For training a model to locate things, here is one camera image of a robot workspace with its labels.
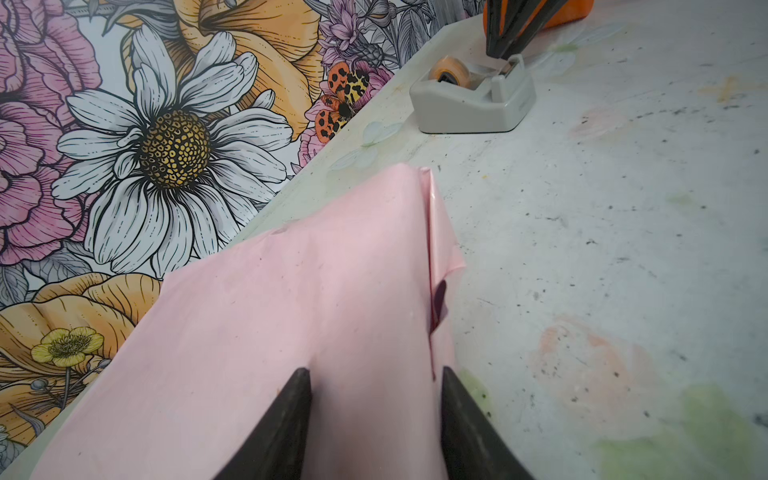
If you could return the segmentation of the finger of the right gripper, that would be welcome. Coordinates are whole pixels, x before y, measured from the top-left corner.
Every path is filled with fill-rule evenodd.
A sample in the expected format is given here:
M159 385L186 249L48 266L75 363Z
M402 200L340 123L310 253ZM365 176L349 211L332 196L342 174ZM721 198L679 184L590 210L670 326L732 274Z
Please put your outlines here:
M502 57L520 54L566 3L566 0L511 1L500 30Z
M507 17L510 12L509 0L487 0L485 4L484 24L486 33L486 54L500 59L505 51L503 39Z

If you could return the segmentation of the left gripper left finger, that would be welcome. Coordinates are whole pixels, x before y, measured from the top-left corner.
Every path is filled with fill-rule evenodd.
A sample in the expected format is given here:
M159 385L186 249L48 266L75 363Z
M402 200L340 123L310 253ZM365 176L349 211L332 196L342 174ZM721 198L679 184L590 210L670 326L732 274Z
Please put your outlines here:
M299 479L311 405L310 370L298 368L215 479Z

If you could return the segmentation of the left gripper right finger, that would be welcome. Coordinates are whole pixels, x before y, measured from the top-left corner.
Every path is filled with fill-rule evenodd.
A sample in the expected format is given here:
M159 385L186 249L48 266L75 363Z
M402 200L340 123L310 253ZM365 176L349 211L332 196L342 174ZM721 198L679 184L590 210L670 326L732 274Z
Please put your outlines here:
M450 480L533 480L448 366L441 385L441 448Z

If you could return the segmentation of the purple wrapping paper sheet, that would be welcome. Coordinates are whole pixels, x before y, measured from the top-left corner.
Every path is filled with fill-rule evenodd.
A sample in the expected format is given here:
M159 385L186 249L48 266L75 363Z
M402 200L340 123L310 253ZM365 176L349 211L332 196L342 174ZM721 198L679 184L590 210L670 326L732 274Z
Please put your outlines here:
M433 312L463 262L432 172L392 166L317 213L172 273L36 479L211 479L299 368L306 479L443 479Z

